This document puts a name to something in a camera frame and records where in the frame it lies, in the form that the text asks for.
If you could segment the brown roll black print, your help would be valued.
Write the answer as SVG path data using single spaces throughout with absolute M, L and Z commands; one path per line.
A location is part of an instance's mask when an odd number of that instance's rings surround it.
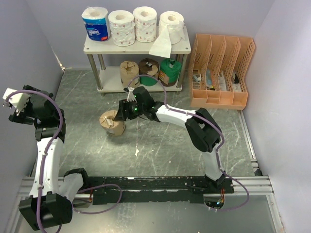
M 101 127 L 111 136 L 120 136 L 125 130 L 125 123 L 114 119 L 116 115 L 117 110 L 109 110 L 104 112 L 99 118 Z

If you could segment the tan roll with label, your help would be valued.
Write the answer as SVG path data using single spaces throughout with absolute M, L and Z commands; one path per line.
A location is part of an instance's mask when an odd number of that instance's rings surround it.
M 123 87 L 127 87 L 128 84 L 139 75 L 138 64 L 132 61 L 124 61 L 120 65 L 120 77 Z

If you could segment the green roll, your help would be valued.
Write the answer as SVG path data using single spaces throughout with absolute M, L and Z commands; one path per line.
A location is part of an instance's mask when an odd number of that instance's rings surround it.
M 142 59 L 139 64 L 140 84 L 144 86 L 153 86 L 157 84 L 155 79 L 158 79 L 159 63 L 153 59 Z
M 164 86 L 173 86 L 176 84 L 180 71 L 181 63 L 177 60 L 166 58 L 160 64 L 159 80 Z

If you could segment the rose-print roll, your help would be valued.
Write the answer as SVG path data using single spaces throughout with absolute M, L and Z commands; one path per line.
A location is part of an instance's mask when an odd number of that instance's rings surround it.
M 153 42 L 156 39 L 157 12 L 148 6 L 133 10 L 135 18 L 136 40 L 142 43 Z
M 126 10 L 112 11 L 108 15 L 112 40 L 115 45 L 125 47 L 134 44 L 135 18 Z

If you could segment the blue Tempo roll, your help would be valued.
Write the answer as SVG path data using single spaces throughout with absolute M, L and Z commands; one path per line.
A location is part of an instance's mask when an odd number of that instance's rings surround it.
M 110 37 L 108 10 L 104 7 L 88 7 L 81 15 L 89 39 L 106 41 Z

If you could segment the plain white paper towel roll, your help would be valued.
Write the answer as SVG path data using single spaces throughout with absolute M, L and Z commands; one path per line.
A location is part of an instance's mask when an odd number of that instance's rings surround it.
M 185 39 L 184 18 L 176 11 L 166 11 L 159 17 L 158 37 L 150 48 L 149 54 L 170 58 L 172 45 Z

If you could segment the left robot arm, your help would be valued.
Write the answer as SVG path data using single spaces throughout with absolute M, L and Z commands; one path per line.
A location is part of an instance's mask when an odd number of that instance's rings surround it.
M 7 88 L 3 95 L 4 106 L 15 108 L 9 120 L 35 127 L 35 179 L 28 198 L 20 201 L 19 211 L 33 230 L 43 233 L 47 228 L 60 229 L 70 223 L 77 192 L 84 194 L 91 187 L 83 168 L 68 171 L 59 181 L 66 124 L 64 111 L 52 97 L 52 93 L 28 85 L 19 91 Z

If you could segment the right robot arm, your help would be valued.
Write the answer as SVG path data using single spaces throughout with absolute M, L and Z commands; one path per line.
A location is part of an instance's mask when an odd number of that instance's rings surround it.
M 166 122 L 187 130 L 193 145 L 202 152 L 206 166 L 207 190 L 217 193 L 223 187 L 225 175 L 218 155 L 221 144 L 221 129 L 209 112 L 200 108 L 187 111 L 174 108 L 164 102 L 155 101 L 142 86 L 125 88 L 128 96 L 119 101 L 115 121 L 127 121 L 141 115 L 148 120 Z

